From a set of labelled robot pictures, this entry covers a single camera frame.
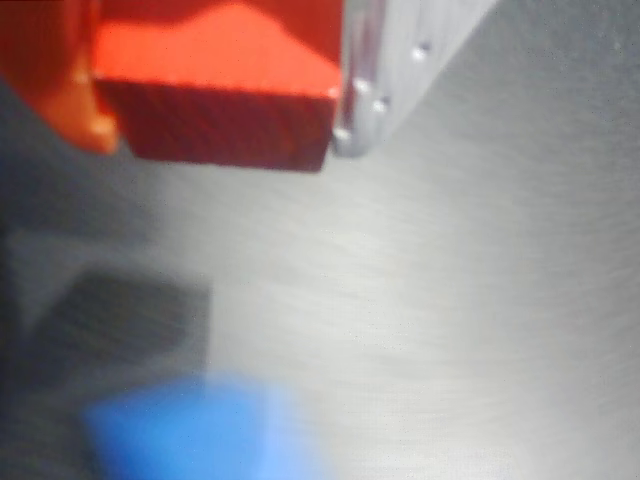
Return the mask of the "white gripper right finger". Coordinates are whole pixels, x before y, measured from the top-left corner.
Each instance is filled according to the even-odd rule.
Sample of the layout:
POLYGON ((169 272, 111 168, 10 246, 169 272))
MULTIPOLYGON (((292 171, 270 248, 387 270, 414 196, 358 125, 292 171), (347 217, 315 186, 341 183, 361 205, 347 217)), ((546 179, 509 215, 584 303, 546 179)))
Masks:
POLYGON ((494 0, 401 0, 350 9, 335 154, 362 156, 390 137, 495 7, 494 0))

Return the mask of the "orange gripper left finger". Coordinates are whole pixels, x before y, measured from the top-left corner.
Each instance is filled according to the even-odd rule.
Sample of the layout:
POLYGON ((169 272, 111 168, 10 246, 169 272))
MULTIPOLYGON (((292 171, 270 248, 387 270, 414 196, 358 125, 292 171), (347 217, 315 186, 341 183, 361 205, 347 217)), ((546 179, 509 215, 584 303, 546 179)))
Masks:
POLYGON ((91 71, 99 1, 3 1, 1 77, 62 139, 112 153, 117 121, 91 71))

